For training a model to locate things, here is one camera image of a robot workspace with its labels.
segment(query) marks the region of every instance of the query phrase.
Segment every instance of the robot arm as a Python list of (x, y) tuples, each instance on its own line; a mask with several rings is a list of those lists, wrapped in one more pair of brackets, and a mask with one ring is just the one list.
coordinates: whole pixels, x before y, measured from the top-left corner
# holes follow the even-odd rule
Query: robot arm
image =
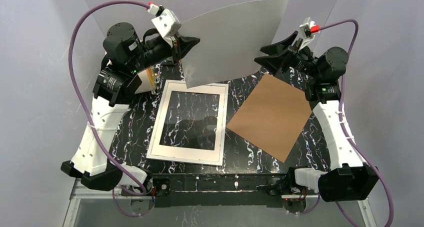
[[(129, 23), (117, 23), (110, 27), (103, 41), (106, 56), (94, 85), (91, 117), (94, 126), (87, 123), (81, 143), (71, 160), (61, 165), (67, 175), (81, 178), (89, 189), (110, 191), (117, 185), (138, 184), (108, 161), (96, 141), (92, 128), (109, 151), (122, 117), (128, 111), (135, 94), (140, 92), (142, 72), (164, 59), (172, 57), (173, 63), (183, 58), (200, 39), (178, 34), (181, 24), (174, 13), (162, 6), (150, 3), (148, 11), (156, 17), (152, 20), (156, 29), (148, 30), (140, 41)], [(146, 40), (146, 36), (160, 34)], [(146, 189), (151, 174), (145, 169), (123, 164), (122, 167), (136, 177)]]
[[(310, 188), (319, 192), (326, 202), (364, 200), (378, 181), (377, 174), (352, 148), (339, 120), (341, 91), (338, 79), (346, 72), (348, 54), (340, 47), (331, 47), (320, 57), (314, 57), (307, 45), (319, 27), (307, 18), (300, 26), (304, 39), (296, 40), (295, 31), (287, 39), (260, 49), (267, 56), (255, 58), (276, 78), (290, 67), (310, 76), (305, 97), (318, 119), (331, 160), (331, 171), (323, 172), (307, 166), (290, 167), (284, 188)], [(351, 131), (345, 117), (343, 123)]]

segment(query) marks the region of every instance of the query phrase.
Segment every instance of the purple cable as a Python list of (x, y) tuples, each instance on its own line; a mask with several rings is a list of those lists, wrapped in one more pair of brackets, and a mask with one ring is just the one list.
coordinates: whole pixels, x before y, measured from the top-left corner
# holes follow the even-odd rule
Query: purple cable
[(318, 193), (318, 198), (316, 199), (316, 202), (312, 206), (312, 208), (306, 210), (305, 212), (299, 213), (299, 215), (305, 215), (305, 214), (308, 214), (309, 212), (312, 212), (318, 206), (318, 204), (320, 203), (320, 199), (321, 199), (321, 196), (320, 196), (320, 193)]
[[(359, 24), (356, 20), (354, 19), (346, 19), (337, 23), (333, 23), (327, 26), (322, 27), (320, 30), (323, 31), (325, 29), (328, 29), (330, 27), (333, 26), (338, 26), (340, 24), (344, 24), (344, 23), (348, 23), (348, 22), (352, 22), (355, 25), (355, 33), (353, 34), (353, 38), (352, 41), (350, 42), (350, 46), (349, 46), (349, 50), (347, 51), (347, 57), (349, 58), (351, 56), (351, 51), (352, 48), (354, 46), (355, 40), (357, 38), (358, 35), (358, 29), (359, 29)], [(369, 164), (369, 166), (371, 167), (371, 169), (377, 174), (378, 179), (380, 179), (381, 184), (384, 187), (384, 191), (387, 195), (387, 200), (388, 200), (388, 209), (389, 209), (389, 214), (388, 214), (388, 220), (386, 222), (386, 224), (384, 225), (385, 227), (389, 227), (390, 225), (392, 225), (393, 223), (393, 218), (395, 215), (395, 210), (394, 210), (394, 206), (393, 206), (393, 198), (392, 198), (392, 193), (390, 192), (389, 186), (387, 184), (387, 182), (383, 179), (383, 176), (380, 174), (379, 170), (376, 168), (376, 166), (370, 161), (370, 159), (364, 154), (364, 152), (362, 152), (358, 146), (356, 145), (356, 143), (350, 138), (349, 133), (345, 127), (345, 124), (342, 122), (343, 121), (343, 104), (345, 102), (345, 74), (341, 77), (341, 95), (340, 95), (340, 103), (338, 105), (338, 111), (340, 112), (338, 114), (338, 119), (340, 120), (340, 126), (341, 129), (343, 130), (344, 135), (348, 138), (347, 141), (350, 143), (350, 145), (356, 150), (356, 152), (358, 152), (363, 159)], [(355, 223), (349, 216), (348, 214), (345, 212), (345, 210), (342, 208), (342, 206), (336, 202), (337, 207), (340, 209), (341, 213), (344, 215), (344, 217), (346, 217), (346, 219), (355, 227), (358, 227), (359, 225), (357, 223)]]
[(146, 215), (147, 213), (149, 213), (150, 210), (151, 210), (151, 209), (149, 209), (146, 212), (140, 213), (140, 214), (130, 214), (130, 213), (125, 212), (123, 209), (121, 209), (121, 207), (119, 207), (118, 202), (117, 202), (117, 199), (115, 198), (115, 188), (112, 189), (112, 199), (113, 199), (113, 203), (115, 204), (115, 206), (118, 209), (118, 211), (121, 214), (123, 214), (124, 216), (127, 216), (127, 217), (133, 217), (133, 218), (142, 217), (142, 216)]
[(74, 66), (72, 64), (72, 55), (74, 53), (74, 45), (75, 45), (75, 39), (77, 38), (77, 33), (78, 30), (80, 29), (81, 25), (83, 24), (83, 22), (87, 19), (88, 16), (90, 16), (92, 13), (94, 13), (95, 11), (100, 10), (101, 8), (107, 7), (107, 6), (112, 6), (112, 5), (118, 5), (118, 4), (131, 4), (131, 5), (137, 5), (137, 6), (142, 6), (144, 8), (149, 8), (150, 6), (142, 3), (142, 2), (138, 2), (138, 1), (133, 1), (133, 0), (114, 0), (114, 1), (109, 1), (106, 3), (102, 3), (92, 9), (89, 9), (78, 21), (78, 23), (76, 23), (75, 28), (73, 29), (72, 32), (72, 36), (70, 38), (70, 43), (69, 43), (69, 52), (68, 52), (68, 65), (69, 65), (69, 74), (70, 74), (70, 80), (72, 81), (72, 85), (73, 88), (75, 89), (76, 95), (78, 96), (79, 102), (81, 103), (82, 108), (84, 109), (85, 115), (87, 116), (88, 122), (90, 123), (90, 125), (92, 126), (92, 132), (94, 134), (94, 138), (97, 141), (98, 145), (100, 146), (101, 151), (103, 151), (103, 153), (107, 156), (107, 158), (109, 159), (110, 162), (112, 162), (118, 169), (120, 169), (124, 174), (126, 174), (128, 177), (130, 177), (135, 183), (137, 183), (137, 185), (139, 185), (141, 187), (141, 189), (143, 190), (143, 193), (137, 193), (131, 190), (128, 190), (127, 188), (122, 186), (122, 189), (133, 194), (136, 196), (143, 196), (147, 193), (146, 188), (143, 186), (143, 184), (134, 176), (132, 175), (128, 170), (126, 170), (124, 167), (122, 167), (118, 161), (116, 161), (112, 155), (106, 150), (105, 146), (102, 143), (102, 140), (99, 137), (99, 133), (97, 133), (96, 128), (94, 128), (94, 122), (93, 122), (93, 118), (91, 117), (89, 108), (86, 105), (86, 102), (83, 99), (83, 96), (81, 95), (80, 89), (78, 88), (77, 85), (77, 81), (75, 80), (75, 74), (74, 74)]

